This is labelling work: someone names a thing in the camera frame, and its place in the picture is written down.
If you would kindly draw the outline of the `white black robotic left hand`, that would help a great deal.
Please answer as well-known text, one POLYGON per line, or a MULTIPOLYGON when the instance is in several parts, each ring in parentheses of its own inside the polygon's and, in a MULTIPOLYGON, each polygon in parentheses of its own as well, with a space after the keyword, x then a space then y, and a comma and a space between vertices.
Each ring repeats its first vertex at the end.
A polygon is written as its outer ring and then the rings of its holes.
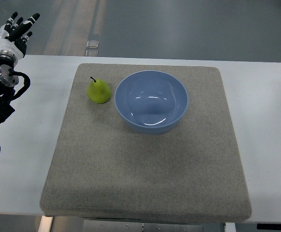
POLYGON ((30 28, 40 14, 35 13, 27 20, 17 16, 18 12, 14 12, 0 28, 0 58, 10 60, 12 66, 26 55, 27 42, 32 36, 30 28))

